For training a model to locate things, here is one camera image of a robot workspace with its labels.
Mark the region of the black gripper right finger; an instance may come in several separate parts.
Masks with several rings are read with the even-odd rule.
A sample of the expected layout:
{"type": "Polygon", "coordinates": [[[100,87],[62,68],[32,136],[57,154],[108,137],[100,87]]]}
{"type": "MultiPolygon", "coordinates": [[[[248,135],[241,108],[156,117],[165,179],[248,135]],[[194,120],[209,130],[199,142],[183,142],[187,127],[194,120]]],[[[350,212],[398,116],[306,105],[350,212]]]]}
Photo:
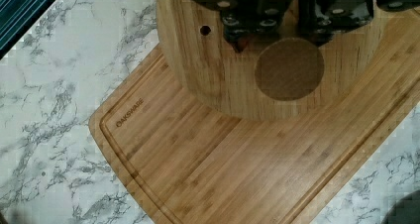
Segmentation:
{"type": "Polygon", "coordinates": [[[317,47],[335,34],[345,34],[369,24],[374,9],[398,13],[419,6],[419,0],[298,0],[299,36],[317,47]]]}

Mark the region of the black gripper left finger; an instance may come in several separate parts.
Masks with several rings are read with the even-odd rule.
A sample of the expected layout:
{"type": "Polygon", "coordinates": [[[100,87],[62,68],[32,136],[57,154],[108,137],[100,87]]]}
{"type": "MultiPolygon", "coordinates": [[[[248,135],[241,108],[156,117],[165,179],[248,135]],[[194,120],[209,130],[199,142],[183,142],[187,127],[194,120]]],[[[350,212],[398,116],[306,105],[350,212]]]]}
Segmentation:
{"type": "Polygon", "coordinates": [[[218,12],[223,37],[237,53],[245,48],[250,35],[274,33],[282,23],[292,0],[192,0],[218,12]]]}

